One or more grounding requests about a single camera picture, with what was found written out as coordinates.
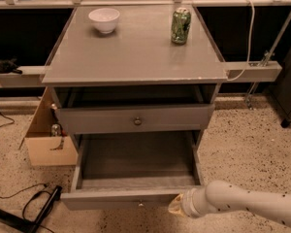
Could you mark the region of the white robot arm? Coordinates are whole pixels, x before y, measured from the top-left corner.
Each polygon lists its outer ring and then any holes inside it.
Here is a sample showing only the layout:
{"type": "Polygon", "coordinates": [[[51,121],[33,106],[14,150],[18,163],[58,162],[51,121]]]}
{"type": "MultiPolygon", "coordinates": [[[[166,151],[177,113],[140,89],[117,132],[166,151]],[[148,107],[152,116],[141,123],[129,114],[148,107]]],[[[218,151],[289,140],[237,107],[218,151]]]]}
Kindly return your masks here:
{"type": "Polygon", "coordinates": [[[291,228],[291,194],[242,189],[224,181],[184,190],[168,211],[190,218],[247,211],[291,228]]]}

